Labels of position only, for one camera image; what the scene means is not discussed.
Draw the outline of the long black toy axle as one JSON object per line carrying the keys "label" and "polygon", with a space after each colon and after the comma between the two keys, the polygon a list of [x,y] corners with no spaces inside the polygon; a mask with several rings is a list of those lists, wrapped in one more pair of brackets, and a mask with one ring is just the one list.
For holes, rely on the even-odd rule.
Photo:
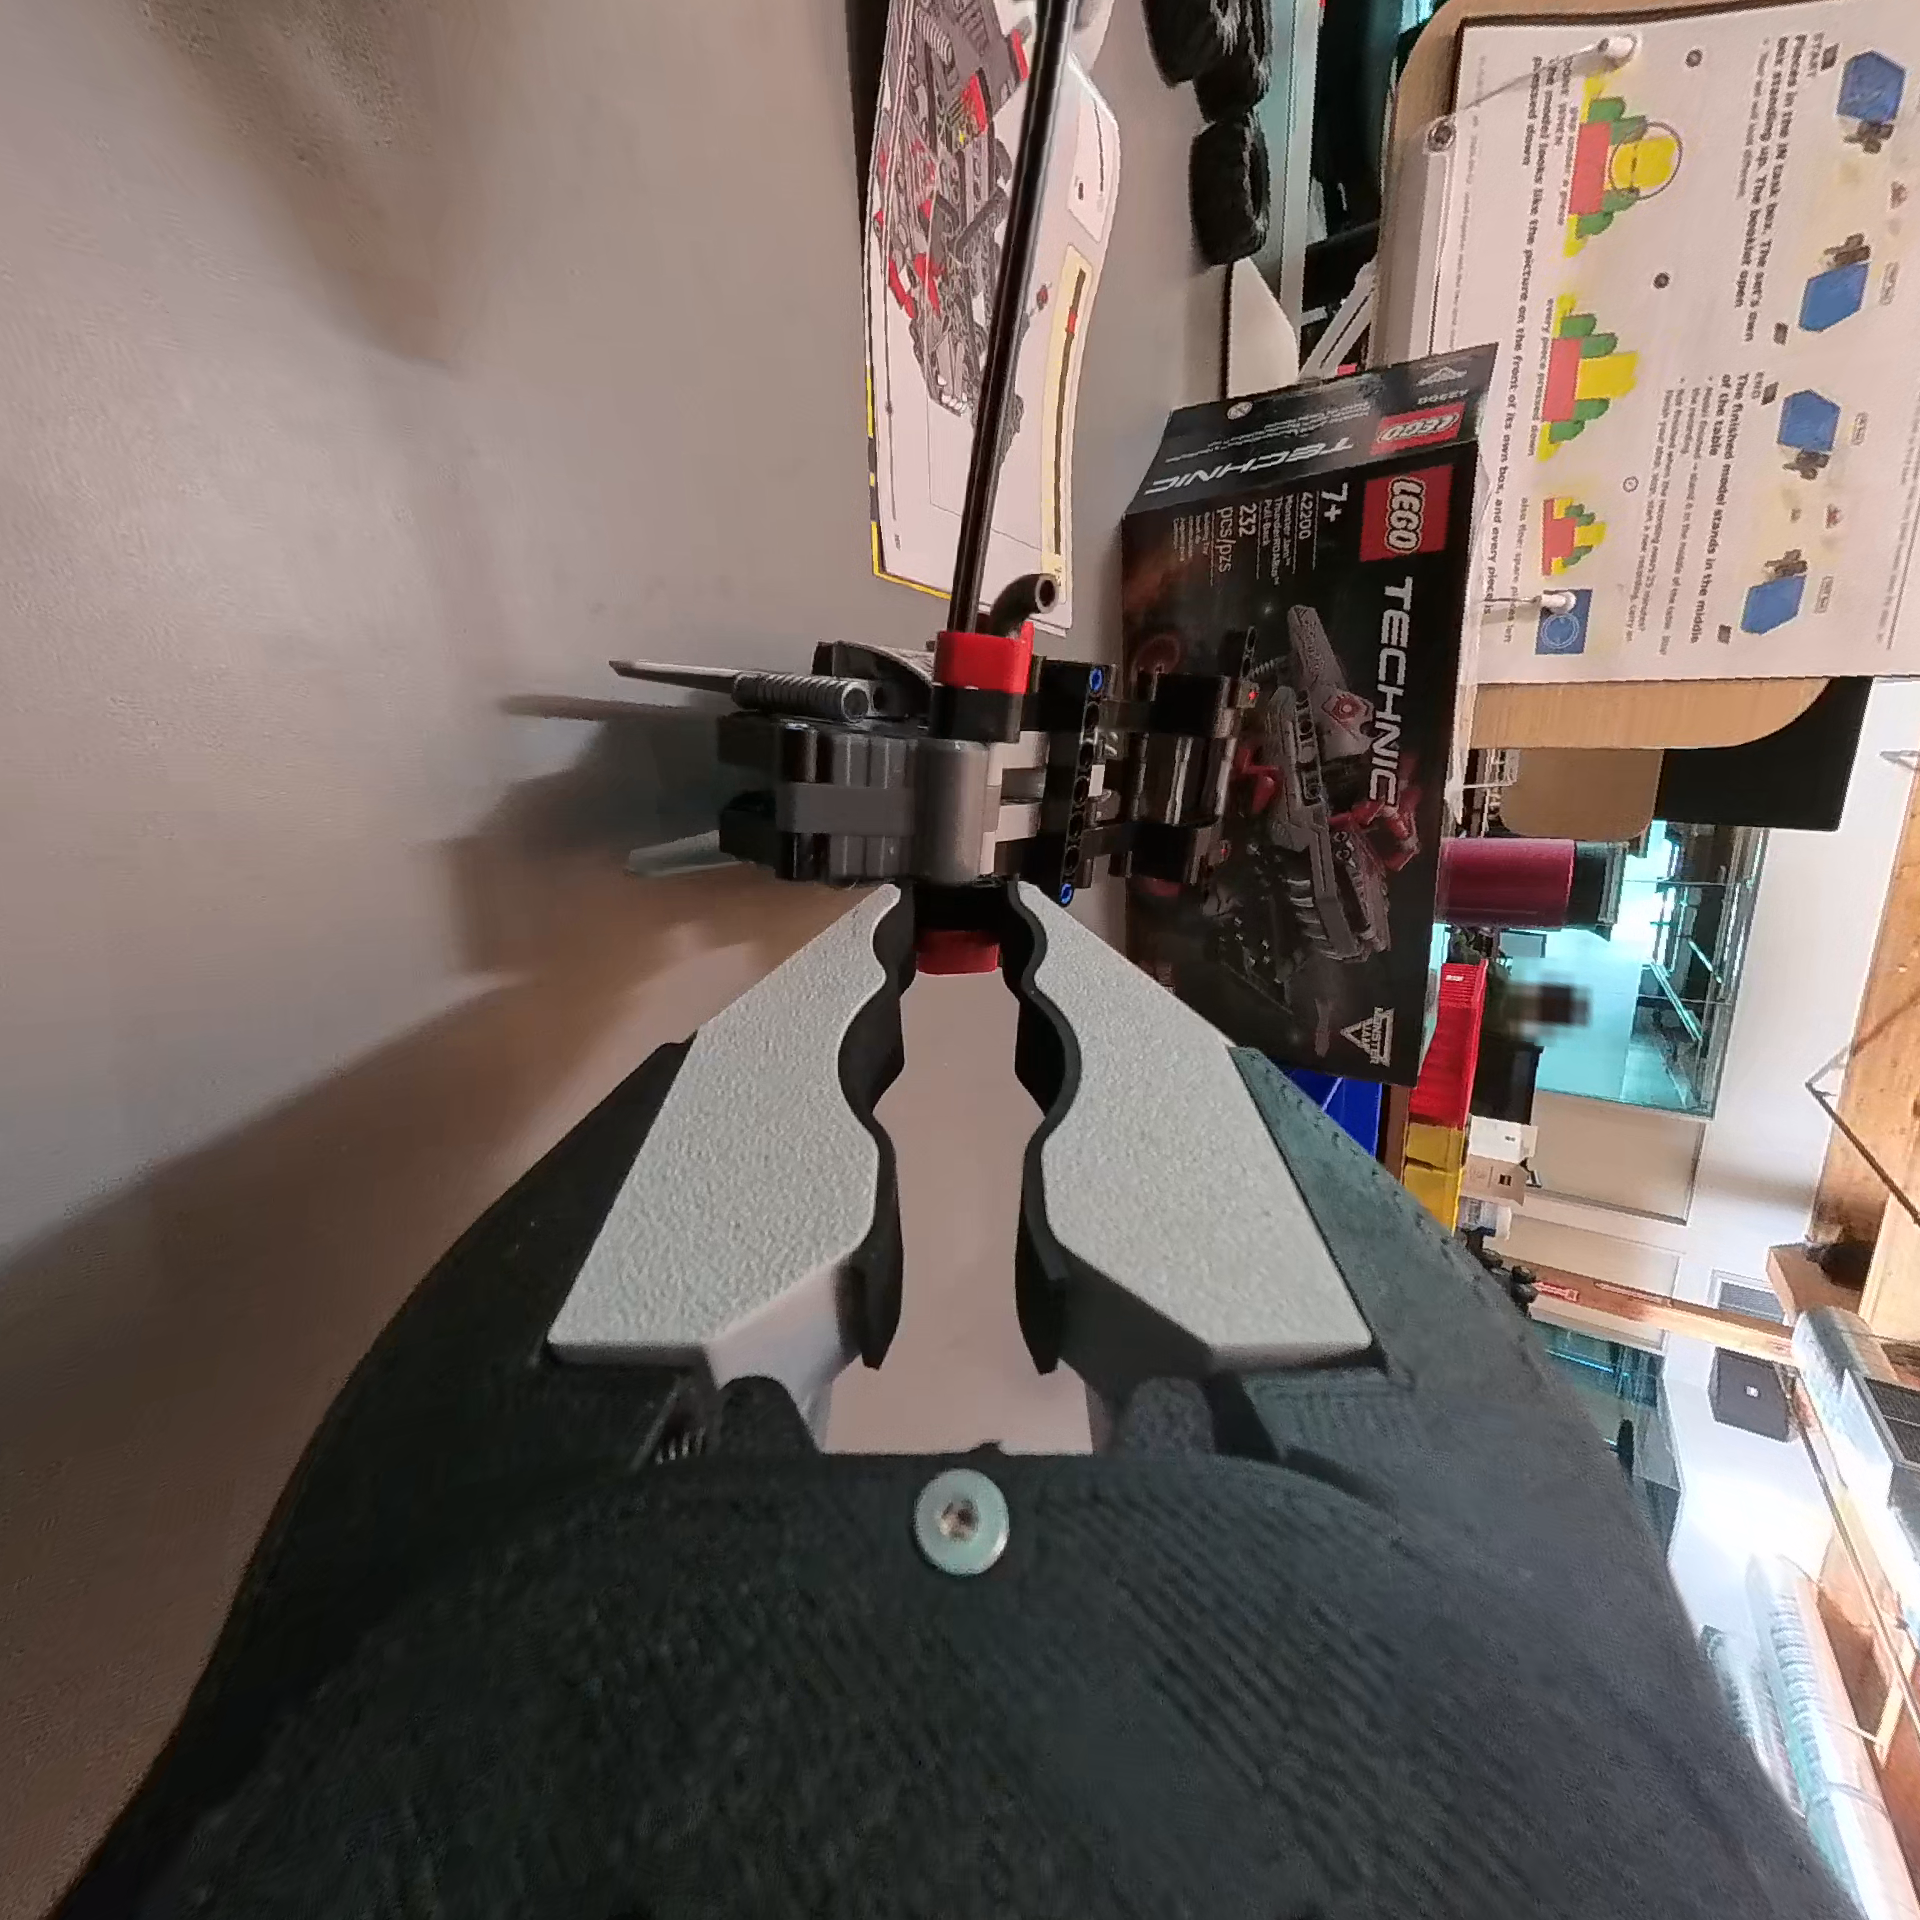
{"label": "long black toy axle", "polygon": [[984,364],[984,391],[978,391],[978,421],[974,421],[974,468],[963,489],[959,560],[954,560],[944,630],[978,630],[978,609],[984,609],[984,563],[993,552],[1001,434],[1016,398],[1021,312],[1027,312],[1027,276],[1034,276],[1035,233],[1042,233],[1052,129],[1057,129],[1057,106],[1067,86],[1072,8],[1078,8],[1072,0],[1035,6],[1035,49],[1034,49],[1027,106],[1021,106],[1021,142],[1012,158],[1012,204],[1001,228],[999,297],[993,297],[989,364]]}

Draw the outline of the maroon cylindrical cup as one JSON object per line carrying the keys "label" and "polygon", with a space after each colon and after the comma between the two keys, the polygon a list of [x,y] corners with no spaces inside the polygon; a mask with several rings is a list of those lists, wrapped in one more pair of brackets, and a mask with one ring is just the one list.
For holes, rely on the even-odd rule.
{"label": "maroon cylindrical cup", "polygon": [[1623,909],[1623,847],[1573,836],[1478,834],[1439,847],[1434,918],[1463,929],[1588,929]]}

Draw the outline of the open building instruction booklet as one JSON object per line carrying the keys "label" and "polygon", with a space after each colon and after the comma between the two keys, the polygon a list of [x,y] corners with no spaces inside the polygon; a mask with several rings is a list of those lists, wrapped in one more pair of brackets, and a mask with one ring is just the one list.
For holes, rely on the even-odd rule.
{"label": "open building instruction booklet", "polygon": [[[1035,258],[1027,268],[984,594],[1048,571],[1072,630],[1072,441],[1122,135],[1067,40]],[[871,571],[946,601],[989,334],[1021,153],[1035,6],[890,6],[867,158],[867,503]]]}

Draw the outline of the black toy set box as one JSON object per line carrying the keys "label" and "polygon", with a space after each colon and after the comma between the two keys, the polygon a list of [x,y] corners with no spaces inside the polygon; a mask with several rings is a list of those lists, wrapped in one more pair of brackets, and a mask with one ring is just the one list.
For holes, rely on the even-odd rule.
{"label": "black toy set box", "polygon": [[1127,952],[1280,1068],[1416,1088],[1496,348],[1168,414],[1122,514],[1138,700],[1227,690],[1153,751]]}

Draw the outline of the toy brick vehicle model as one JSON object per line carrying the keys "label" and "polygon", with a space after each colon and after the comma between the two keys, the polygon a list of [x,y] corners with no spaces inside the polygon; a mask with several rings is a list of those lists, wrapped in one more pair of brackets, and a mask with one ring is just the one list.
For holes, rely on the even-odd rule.
{"label": "toy brick vehicle model", "polygon": [[989,973],[989,887],[1072,903],[1098,875],[1201,891],[1227,859],[1238,723],[1256,712],[1256,637],[1205,666],[1114,675],[1035,654],[1057,577],[1016,577],[974,630],[921,654],[819,644],[812,671],[611,660],[619,680],[721,696],[721,764],[750,782],[714,847],[788,881],[900,881],[921,973]]}

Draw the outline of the white metal stand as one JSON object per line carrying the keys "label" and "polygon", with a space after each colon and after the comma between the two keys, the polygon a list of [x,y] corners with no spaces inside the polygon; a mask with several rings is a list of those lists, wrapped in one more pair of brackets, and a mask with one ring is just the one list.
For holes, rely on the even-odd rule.
{"label": "white metal stand", "polygon": [[1300,356],[1300,388],[1323,388],[1323,382],[1350,377],[1352,366],[1362,366],[1362,341],[1367,341],[1367,329],[1373,329],[1373,309],[1381,309],[1381,263],[1362,258],[1359,273],[1352,273],[1352,288],[1329,312],[1329,324],[1313,338],[1313,348]]}

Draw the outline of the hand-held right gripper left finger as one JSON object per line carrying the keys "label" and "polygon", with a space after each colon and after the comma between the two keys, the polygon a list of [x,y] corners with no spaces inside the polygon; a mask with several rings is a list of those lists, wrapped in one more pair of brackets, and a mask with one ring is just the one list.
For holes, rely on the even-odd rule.
{"label": "hand-held right gripper left finger", "polygon": [[880,881],[685,1042],[544,1327],[557,1361],[772,1377],[821,1440],[836,1372],[900,1327],[880,1098],[908,975],[913,896]]}

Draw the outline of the red storage bin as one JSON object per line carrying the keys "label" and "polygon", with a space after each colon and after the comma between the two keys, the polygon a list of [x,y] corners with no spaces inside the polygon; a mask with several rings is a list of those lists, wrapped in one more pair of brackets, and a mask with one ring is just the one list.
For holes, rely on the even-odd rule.
{"label": "red storage bin", "polygon": [[1407,1121],[1468,1129],[1478,1036],[1486,1004],[1486,961],[1443,961],[1434,990],[1434,1031],[1407,1090]]}

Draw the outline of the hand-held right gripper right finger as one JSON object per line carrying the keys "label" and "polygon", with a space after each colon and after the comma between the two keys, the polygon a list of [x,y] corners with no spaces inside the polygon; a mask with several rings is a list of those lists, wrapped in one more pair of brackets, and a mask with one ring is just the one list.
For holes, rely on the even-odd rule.
{"label": "hand-held right gripper right finger", "polygon": [[1034,881],[1009,881],[1001,975],[1035,1108],[1016,1317],[1035,1372],[1082,1382],[1089,1446],[1155,1377],[1367,1366],[1373,1327],[1238,1047]]}

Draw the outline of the grey desk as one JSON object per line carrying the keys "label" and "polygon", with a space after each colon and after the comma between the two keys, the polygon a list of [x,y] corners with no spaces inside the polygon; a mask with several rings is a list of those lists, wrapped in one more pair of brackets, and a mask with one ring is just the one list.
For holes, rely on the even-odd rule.
{"label": "grey desk", "polygon": [[611,660],[867,571],[844,6],[5,6],[5,1914],[454,1236],[844,896]]}

